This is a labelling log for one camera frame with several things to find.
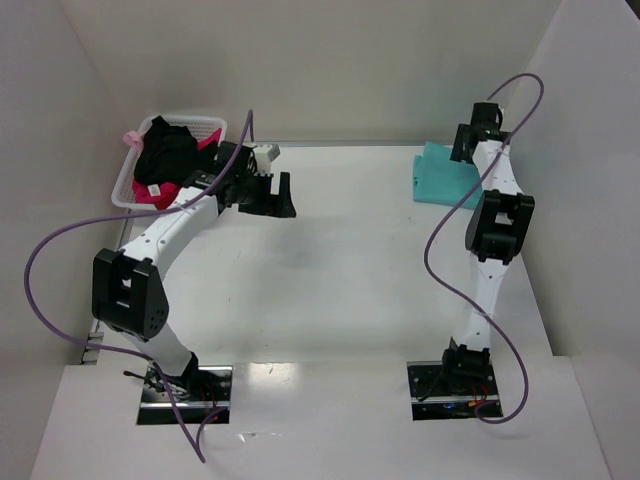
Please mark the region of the teal t shirt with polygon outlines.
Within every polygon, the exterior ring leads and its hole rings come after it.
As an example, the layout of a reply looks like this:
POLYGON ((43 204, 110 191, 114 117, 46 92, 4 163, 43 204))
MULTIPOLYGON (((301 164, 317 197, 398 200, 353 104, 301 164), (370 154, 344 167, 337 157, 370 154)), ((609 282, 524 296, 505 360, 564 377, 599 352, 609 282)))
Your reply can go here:
POLYGON ((480 175, 473 164, 450 159, 452 148, 426 142, 421 154, 413 161, 413 200, 453 207, 479 182, 480 175))

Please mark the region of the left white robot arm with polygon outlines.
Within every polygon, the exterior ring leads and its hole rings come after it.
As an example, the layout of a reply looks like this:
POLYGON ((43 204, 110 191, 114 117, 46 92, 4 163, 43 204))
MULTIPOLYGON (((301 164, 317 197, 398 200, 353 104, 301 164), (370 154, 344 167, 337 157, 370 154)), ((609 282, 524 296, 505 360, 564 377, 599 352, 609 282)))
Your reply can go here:
POLYGON ((169 384, 185 401, 212 386, 212 375, 200 371, 197 356, 168 324, 163 280, 188 244, 227 208, 295 217, 289 173, 281 173, 278 192, 271 191, 271 164, 279 154, 276 144, 222 142, 212 167, 186 178, 174 202, 178 212, 158 218, 122 249, 103 249, 95 256, 92 313, 150 357, 147 380, 156 391, 169 384))

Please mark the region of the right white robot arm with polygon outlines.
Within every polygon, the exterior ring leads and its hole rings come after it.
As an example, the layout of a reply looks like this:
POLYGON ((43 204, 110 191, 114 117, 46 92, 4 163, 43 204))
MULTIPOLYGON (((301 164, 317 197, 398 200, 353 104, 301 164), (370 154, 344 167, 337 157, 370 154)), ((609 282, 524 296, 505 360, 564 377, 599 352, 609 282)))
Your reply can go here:
POLYGON ((491 327, 502 280, 520 254, 535 207, 533 197, 518 185, 504 145, 502 111, 496 103, 473 106, 471 120, 458 127, 451 159, 474 164, 486 178, 481 198, 465 234, 465 248, 476 269, 472 312, 466 325, 451 338, 443 355, 443 388, 453 395, 469 395, 488 383, 491 327))

